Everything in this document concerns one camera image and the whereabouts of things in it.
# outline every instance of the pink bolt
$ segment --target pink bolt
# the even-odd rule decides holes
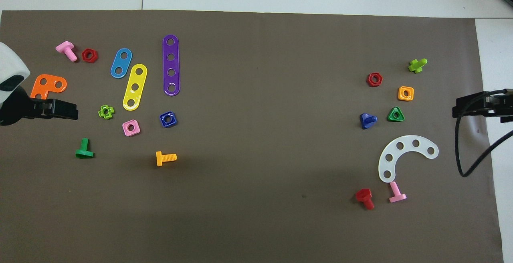
[[[62,44],[56,46],[55,49],[59,53],[64,53],[69,58],[70,61],[75,62],[77,60],[77,56],[71,50],[74,47],[75,46],[71,42],[66,41],[66,42],[63,42]]]
[[[390,182],[390,187],[392,188],[392,192],[394,192],[394,196],[389,199],[390,203],[406,199],[406,195],[401,194],[401,191],[399,191],[399,188],[397,187],[397,183],[395,181]]]

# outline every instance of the blue two-hole strip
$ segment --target blue two-hole strip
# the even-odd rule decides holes
[[[126,58],[121,58],[121,55],[123,53],[127,54]],[[112,66],[110,67],[110,74],[116,78],[121,79],[124,77],[127,72],[128,68],[130,66],[130,62],[132,61],[132,51],[130,51],[128,48],[122,48],[116,53],[116,57],[114,58],[114,62],[112,63]],[[121,68],[121,73],[116,73],[116,69]]]

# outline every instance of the white curved toy piece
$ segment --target white curved toy piece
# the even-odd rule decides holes
[[[438,157],[438,146],[426,139],[425,137],[416,135],[406,135],[398,137],[392,142],[388,143],[380,156],[378,164],[378,172],[381,181],[390,183],[396,178],[396,162],[407,152],[418,152],[428,159]],[[385,172],[390,172],[390,177],[385,177]]]

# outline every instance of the pink square nut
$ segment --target pink square nut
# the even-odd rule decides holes
[[[139,129],[139,123],[136,120],[130,120],[128,122],[123,123],[123,131],[125,132],[125,136],[131,137],[135,134],[139,134],[141,129]]]

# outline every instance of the plastic toy part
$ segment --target plastic toy part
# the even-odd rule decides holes
[[[420,61],[412,60],[410,62],[410,66],[408,67],[408,69],[410,71],[414,71],[415,73],[420,73],[422,71],[422,67],[425,66],[426,64],[427,64],[427,59],[421,59]]]
[[[176,159],[178,159],[176,154],[162,155],[161,151],[156,152],[156,157],[157,157],[157,166],[159,166],[159,167],[162,166],[163,162],[172,162],[172,161],[176,161]]]
[[[363,113],[360,115],[360,122],[362,124],[363,129],[368,129],[372,127],[378,121],[378,117],[375,115],[369,115],[368,113]]]
[[[140,131],[141,129],[139,129],[139,123],[136,120],[130,120],[123,123],[123,132],[125,132],[125,136],[127,137],[139,134]]]
[[[396,178],[396,162],[407,152],[421,153],[428,159],[438,157],[438,146],[426,139],[416,135],[398,137],[383,149],[378,163],[378,172],[381,181],[390,183]]]
[[[390,187],[392,188],[392,192],[394,192],[394,196],[389,199],[390,203],[406,199],[406,195],[401,194],[401,191],[399,191],[396,182],[390,182]]]
[[[41,96],[41,99],[46,100],[48,92],[53,91],[54,93],[62,93],[68,82],[66,79],[58,77],[56,75],[39,75],[34,82],[34,87],[30,93],[30,97],[36,98],[37,95]]]
[[[162,66],[164,71],[164,93],[178,95],[180,91],[180,53],[178,38],[172,34],[162,40]]]
[[[363,202],[365,205],[365,208],[367,210],[374,209],[374,203],[372,203],[372,193],[370,192],[370,189],[361,189],[356,193],[356,199],[359,202]]]
[[[66,42],[63,42],[62,44],[56,46],[55,50],[58,51],[59,53],[65,54],[69,58],[70,61],[75,62],[75,61],[77,61],[77,56],[71,50],[74,47],[75,46],[71,42],[66,41]]]
[[[367,84],[371,87],[377,87],[383,82],[383,77],[380,73],[370,73],[367,77]]]
[[[128,48],[120,49],[117,51],[114,62],[112,62],[110,67],[110,75],[116,79],[121,79],[127,74],[131,61],[132,52]]]
[[[98,115],[106,120],[112,119],[113,113],[115,113],[114,108],[109,107],[108,105],[101,106],[98,111]]]
[[[82,142],[80,143],[80,149],[75,151],[75,157],[79,159],[88,159],[92,158],[93,155],[95,155],[93,152],[90,152],[87,150],[87,147],[89,145],[89,139],[84,138],[82,139]]]
[[[404,115],[399,107],[394,107],[388,114],[387,119],[390,122],[402,122],[404,121]]]
[[[98,52],[92,48],[86,48],[82,52],[82,60],[84,62],[88,62],[88,63],[92,64],[93,62],[96,62],[97,59],[98,59]]]
[[[414,99],[414,88],[401,86],[397,98],[401,101],[412,101]]]
[[[132,67],[125,91],[125,98],[123,99],[123,108],[125,108],[125,110],[134,111],[139,107],[146,75],[148,75],[148,69],[145,65],[136,64]]]
[[[176,121],[176,115],[174,115],[172,111],[169,111],[161,115],[161,123],[164,128],[170,128],[178,124],[178,121]]]

